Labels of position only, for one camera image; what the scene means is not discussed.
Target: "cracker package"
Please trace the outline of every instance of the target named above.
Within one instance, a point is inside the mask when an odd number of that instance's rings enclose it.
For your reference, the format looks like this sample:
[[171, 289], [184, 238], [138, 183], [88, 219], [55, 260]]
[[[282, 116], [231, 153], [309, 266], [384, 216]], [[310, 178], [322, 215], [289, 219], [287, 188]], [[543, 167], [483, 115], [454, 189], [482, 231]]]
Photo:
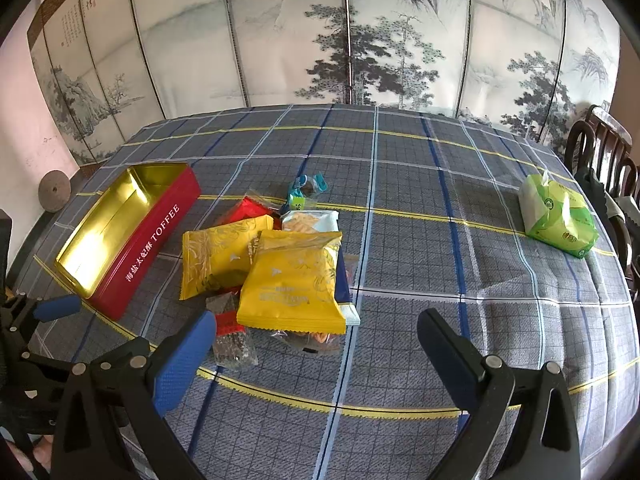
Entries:
[[330, 210], [289, 211], [282, 217], [283, 231], [324, 233], [338, 230], [338, 212]]
[[518, 192], [527, 236], [583, 258], [598, 239], [584, 197], [549, 179], [548, 173], [531, 174]]
[[249, 242], [261, 231], [270, 229], [273, 229], [273, 218], [263, 215], [185, 232], [180, 299], [242, 285], [251, 267]]
[[238, 323], [344, 334], [344, 316], [334, 299], [341, 239], [341, 232], [263, 231], [240, 293]]

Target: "chair backrest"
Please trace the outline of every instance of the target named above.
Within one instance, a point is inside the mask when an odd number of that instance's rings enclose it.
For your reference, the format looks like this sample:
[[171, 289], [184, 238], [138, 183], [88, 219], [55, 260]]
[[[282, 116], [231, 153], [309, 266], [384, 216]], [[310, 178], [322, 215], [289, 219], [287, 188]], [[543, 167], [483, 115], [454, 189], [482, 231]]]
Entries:
[[577, 121], [569, 132], [564, 164], [572, 173], [585, 165], [593, 168], [613, 198], [631, 195], [638, 180], [638, 168], [629, 157], [631, 143], [624, 126], [598, 105], [591, 105], [585, 120]]
[[[591, 105], [585, 120], [594, 128], [595, 144], [590, 166], [598, 179], [613, 198], [632, 194], [636, 190], [638, 168], [629, 157], [632, 144], [629, 132], [598, 105]], [[629, 173], [622, 182], [625, 168], [629, 168]]]

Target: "table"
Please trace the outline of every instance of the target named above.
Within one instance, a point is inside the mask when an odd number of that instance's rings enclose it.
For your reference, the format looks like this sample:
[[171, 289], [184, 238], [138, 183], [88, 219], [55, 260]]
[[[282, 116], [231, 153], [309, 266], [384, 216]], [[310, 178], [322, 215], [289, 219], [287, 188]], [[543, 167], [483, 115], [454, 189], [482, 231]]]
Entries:
[[[353, 291], [362, 324], [348, 329], [340, 354], [299, 354], [254, 331], [257, 367], [203, 363], [166, 420], [208, 478], [425, 478], [466, 417], [415, 335], [428, 307], [482, 354], [515, 367], [561, 365], [583, 463], [636, 412], [638, 332], [599, 220], [600, 239], [583, 260], [524, 236], [517, 190], [528, 174], [547, 170], [578, 189], [547, 148], [443, 116], [338, 104], [151, 124], [57, 216], [18, 290], [65, 293], [52, 272], [58, 250], [124, 167], [150, 160], [188, 161], [202, 196], [117, 324], [83, 310], [42, 324], [33, 351], [88, 361], [134, 335], [159, 343], [204, 304], [177, 299], [182, 232], [210, 226], [249, 189], [283, 198], [300, 173], [324, 174], [322, 207], [339, 211], [344, 252], [362, 262]], [[516, 415], [508, 413], [480, 478], [496, 467]]]

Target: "red tin box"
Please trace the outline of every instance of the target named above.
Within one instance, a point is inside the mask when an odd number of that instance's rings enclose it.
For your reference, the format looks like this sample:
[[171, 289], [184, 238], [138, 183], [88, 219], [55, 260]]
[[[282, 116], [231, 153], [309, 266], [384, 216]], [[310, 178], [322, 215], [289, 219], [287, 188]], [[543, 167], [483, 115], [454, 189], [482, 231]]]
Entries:
[[119, 319], [199, 195], [188, 164], [130, 166], [75, 228], [56, 257], [57, 270], [91, 306]]

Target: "hand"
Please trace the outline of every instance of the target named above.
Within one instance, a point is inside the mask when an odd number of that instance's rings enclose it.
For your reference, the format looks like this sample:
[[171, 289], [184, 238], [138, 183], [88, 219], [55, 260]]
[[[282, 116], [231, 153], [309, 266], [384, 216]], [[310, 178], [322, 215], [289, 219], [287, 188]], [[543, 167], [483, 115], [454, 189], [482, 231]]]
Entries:
[[[44, 435], [39, 443], [33, 448], [33, 456], [35, 459], [40, 462], [44, 469], [49, 471], [51, 469], [51, 451], [53, 446], [51, 443], [53, 442], [53, 435]], [[7, 441], [9, 445], [9, 449], [11, 449], [14, 456], [17, 458], [18, 462], [22, 466], [22, 468], [30, 473], [33, 471], [33, 464], [27, 458], [27, 456], [21, 452], [13, 442]]]

